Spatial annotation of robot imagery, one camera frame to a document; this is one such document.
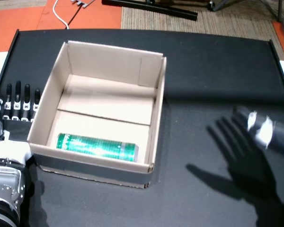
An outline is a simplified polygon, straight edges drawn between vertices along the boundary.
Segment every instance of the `can label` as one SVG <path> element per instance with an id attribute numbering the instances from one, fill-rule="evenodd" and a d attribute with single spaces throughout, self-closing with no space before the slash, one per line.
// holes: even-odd
<path id="1" fill-rule="evenodd" d="M 57 148 L 131 162 L 136 162 L 138 157 L 138 146 L 133 143 L 103 140 L 64 133 L 59 134 Z"/>

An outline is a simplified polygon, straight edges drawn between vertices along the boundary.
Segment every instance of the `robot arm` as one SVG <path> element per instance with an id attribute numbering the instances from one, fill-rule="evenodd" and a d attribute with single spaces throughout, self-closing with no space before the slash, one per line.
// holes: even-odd
<path id="1" fill-rule="evenodd" d="M 284 156 L 284 124 L 272 121 L 268 116 L 262 116 L 255 111 L 251 112 L 245 107 L 236 108 L 233 114 L 256 144 Z"/>

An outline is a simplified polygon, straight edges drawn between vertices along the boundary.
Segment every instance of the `white tape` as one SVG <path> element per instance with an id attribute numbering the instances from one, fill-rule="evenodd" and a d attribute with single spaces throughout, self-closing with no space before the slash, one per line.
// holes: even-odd
<path id="1" fill-rule="evenodd" d="M 256 123 L 256 119 L 257 119 L 257 112 L 251 112 L 248 115 L 248 120 L 247 120 L 247 131 L 249 131 Z"/>
<path id="2" fill-rule="evenodd" d="M 273 121 L 266 117 L 266 121 L 262 124 L 261 128 L 256 132 L 255 140 L 264 146 L 268 147 L 273 137 L 274 124 Z"/>
<path id="3" fill-rule="evenodd" d="M 23 165 L 32 156 L 27 142 L 3 140 L 0 141 L 0 158 L 9 158 Z"/>

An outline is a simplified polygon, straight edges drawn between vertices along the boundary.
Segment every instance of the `white cable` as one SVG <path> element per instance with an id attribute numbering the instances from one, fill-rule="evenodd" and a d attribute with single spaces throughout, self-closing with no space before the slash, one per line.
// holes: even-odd
<path id="1" fill-rule="evenodd" d="M 56 7 L 57 3 L 58 3 L 58 0 L 56 0 L 56 2 L 55 2 L 54 5 L 53 5 L 53 13 L 54 13 L 55 16 L 59 19 L 59 21 L 61 21 L 62 23 L 64 23 L 64 25 L 66 26 L 67 29 L 70 29 L 70 28 L 68 27 L 68 24 L 67 24 L 61 17 L 59 17 L 58 14 L 56 13 L 55 7 Z"/>

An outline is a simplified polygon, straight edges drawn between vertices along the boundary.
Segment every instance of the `robotic hand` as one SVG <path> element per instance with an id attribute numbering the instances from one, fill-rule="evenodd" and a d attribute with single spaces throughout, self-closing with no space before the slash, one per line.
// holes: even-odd
<path id="1" fill-rule="evenodd" d="M 233 115 L 261 147 L 271 149 L 284 156 L 284 124 L 272 121 L 268 116 L 237 107 Z"/>
<path id="2" fill-rule="evenodd" d="M 0 100 L 0 227 L 20 225 L 20 205 L 30 186 L 26 161 L 31 157 L 29 144 L 8 140 L 3 130 Z"/>

